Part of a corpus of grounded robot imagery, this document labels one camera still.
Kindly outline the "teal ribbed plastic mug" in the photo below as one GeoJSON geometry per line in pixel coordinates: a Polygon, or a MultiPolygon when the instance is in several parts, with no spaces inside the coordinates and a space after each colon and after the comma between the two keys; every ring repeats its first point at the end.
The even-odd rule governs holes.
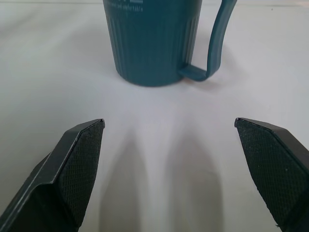
{"type": "Polygon", "coordinates": [[[191,63],[202,0],[103,0],[117,72],[144,87],[208,79],[220,68],[236,2],[221,0],[203,70],[191,63]]]}

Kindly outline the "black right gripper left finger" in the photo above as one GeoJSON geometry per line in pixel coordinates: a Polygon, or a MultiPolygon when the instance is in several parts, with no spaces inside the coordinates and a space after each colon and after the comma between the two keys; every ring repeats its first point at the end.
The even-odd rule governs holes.
{"type": "Polygon", "coordinates": [[[97,176],[105,122],[67,130],[0,216],[0,232],[78,232],[97,176]]]}

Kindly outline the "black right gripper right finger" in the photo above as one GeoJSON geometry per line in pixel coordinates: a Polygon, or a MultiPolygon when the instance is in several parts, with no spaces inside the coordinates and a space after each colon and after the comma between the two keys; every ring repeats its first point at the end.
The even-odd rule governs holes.
{"type": "Polygon", "coordinates": [[[282,232],[309,232],[309,150],[287,129],[236,118],[256,188],[282,232]]]}

